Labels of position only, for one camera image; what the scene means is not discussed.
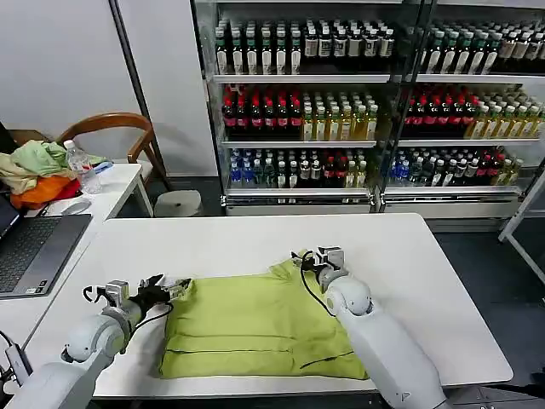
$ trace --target white desk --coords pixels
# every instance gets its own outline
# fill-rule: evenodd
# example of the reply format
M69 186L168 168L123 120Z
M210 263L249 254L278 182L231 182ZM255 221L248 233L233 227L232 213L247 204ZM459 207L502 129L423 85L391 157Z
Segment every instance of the white desk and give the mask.
M27 347L37 367L58 360L70 330L99 306L86 285L127 280L135 292L154 274L208 277L264 272L290 251L340 245L349 270L407 327L442 384L506 381L511 367L435 238L416 214L116 219L85 251ZM164 319L145 325L97 382L96 397L286 395L374 389L327 377L154 377Z
M23 346L37 328L40 319L46 313L60 288L72 272L85 249L100 230L104 221L115 217L129 195L140 182L140 164L115 164L99 174L103 190L95 195L83 195L91 201L91 206L83 213L92 215L90 224L83 233L65 267L60 272L51 292L44 297L14 298L0 301L0 329L15 342ZM78 198L60 200L48 209L48 216L59 215Z

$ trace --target white wall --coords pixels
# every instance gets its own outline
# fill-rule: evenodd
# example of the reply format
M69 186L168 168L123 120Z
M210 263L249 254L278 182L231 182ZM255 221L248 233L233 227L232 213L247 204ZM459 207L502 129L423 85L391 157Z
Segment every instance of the white wall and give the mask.
M214 176L189 5L145 3L131 2L123 12L167 171ZM0 9L0 120L6 128L55 139L97 113L140 112L107 0L3 0ZM92 153L122 158L139 134L114 130L80 142Z

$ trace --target green clothing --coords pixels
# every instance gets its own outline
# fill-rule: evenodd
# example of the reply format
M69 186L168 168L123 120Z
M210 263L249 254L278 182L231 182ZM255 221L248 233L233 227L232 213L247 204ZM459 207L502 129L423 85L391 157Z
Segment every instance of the green clothing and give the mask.
M314 273L305 277L320 297ZM164 378L367 378L346 332L308 294L291 260L265 274L194 279L173 304L159 367Z

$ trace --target laptop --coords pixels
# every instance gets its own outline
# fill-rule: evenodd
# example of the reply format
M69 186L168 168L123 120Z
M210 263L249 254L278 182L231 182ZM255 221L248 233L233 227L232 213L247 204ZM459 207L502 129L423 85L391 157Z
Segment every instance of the laptop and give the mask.
M0 195L0 299L47 294L90 221L23 217Z

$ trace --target gray floor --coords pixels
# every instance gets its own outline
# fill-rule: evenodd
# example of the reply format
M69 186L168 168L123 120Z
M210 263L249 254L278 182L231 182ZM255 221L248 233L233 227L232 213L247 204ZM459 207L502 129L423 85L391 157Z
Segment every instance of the gray floor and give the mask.
M196 188L203 198L204 215L220 216L220 190L215 180L192 178L174 181L176 189ZM162 185L147 187L152 201L164 192ZM119 217L140 217L134 198L124 206ZM540 254L540 239L545 232L545 219L525 221L516 237L531 254L545 265ZM545 366L545 287L509 244L500 244L495 233L435 234L460 280L468 290L490 331L506 355L514 377L510 385L533 383L531 374ZM544 408L545 400L498 389L473 387L450 391L450 402L456 409L534 409ZM373 395L328 395L290 398L232 400L161 401L160 407L237 407L237 408L379 408L385 407ZM107 407L121 407L111 402ZM158 407L155 400L142 407Z

